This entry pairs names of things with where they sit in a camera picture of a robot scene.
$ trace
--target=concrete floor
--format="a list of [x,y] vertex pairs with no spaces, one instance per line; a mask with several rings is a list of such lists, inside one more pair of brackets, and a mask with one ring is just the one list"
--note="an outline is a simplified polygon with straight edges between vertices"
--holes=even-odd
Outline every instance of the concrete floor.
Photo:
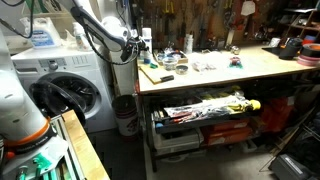
[[272,156],[268,153],[248,153],[240,146],[223,146],[207,150],[202,157],[187,157],[177,163],[157,161],[158,172],[153,173],[149,150],[145,145],[147,180],[274,180],[268,168],[259,170]]

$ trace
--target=cutting mat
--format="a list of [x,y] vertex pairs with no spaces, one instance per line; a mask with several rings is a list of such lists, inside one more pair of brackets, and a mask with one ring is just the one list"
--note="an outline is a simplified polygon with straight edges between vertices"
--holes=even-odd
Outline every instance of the cutting mat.
[[153,84],[162,83],[162,77],[175,74],[175,71],[167,71],[162,66],[156,69],[152,69],[149,65],[146,64],[139,64],[139,70],[142,71]]

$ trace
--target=washing machine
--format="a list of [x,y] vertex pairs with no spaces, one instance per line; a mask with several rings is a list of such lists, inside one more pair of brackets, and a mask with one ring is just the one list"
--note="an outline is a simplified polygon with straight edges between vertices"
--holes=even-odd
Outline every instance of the washing machine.
[[23,88],[44,114],[73,109],[88,133],[116,127],[110,66],[93,51],[29,49],[11,59]]

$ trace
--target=wooden workbench top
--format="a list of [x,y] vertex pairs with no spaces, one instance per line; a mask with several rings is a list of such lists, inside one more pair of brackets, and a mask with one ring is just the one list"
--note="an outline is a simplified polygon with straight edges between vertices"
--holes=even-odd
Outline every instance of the wooden workbench top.
[[[262,47],[265,46],[241,48],[238,57],[241,59],[243,69],[228,67],[229,59],[235,56],[230,52],[211,52],[188,55],[189,63],[187,65],[189,66],[189,71],[186,75],[178,75],[175,71],[166,71],[162,66],[159,66],[163,73],[159,73],[160,70],[157,70],[157,74],[163,74],[162,76],[174,75],[174,80],[164,83],[152,84],[145,74],[139,70],[140,94],[166,92],[205,85],[218,85],[320,69],[320,67],[300,65],[295,60],[281,60],[278,56],[261,49]],[[216,69],[198,72],[191,66],[191,63],[196,60],[202,62],[210,61]]]
[[68,111],[62,117],[84,176],[88,180],[109,180],[108,174],[74,111]]

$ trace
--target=pegboard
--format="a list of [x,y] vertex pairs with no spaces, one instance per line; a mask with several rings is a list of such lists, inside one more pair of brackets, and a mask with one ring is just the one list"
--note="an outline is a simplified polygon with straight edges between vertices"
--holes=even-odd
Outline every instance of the pegboard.
[[[183,32],[192,33],[194,48],[200,48],[199,40],[226,39],[229,28],[235,30],[236,41],[242,41],[246,18],[241,16],[242,3],[245,0],[145,0],[143,2],[143,18],[137,22],[139,28],[152,28],[154,48],[164,48],[168,42],[174,47],[183,48]],[[250,38],[266,19],[266,13],[274,6],[275,0],[254,0],[256,13],[252,15],[248,31]],[[184,22],[185,30],[181,31]],[[227,21],[226,12],[231,12],[233,19]]]

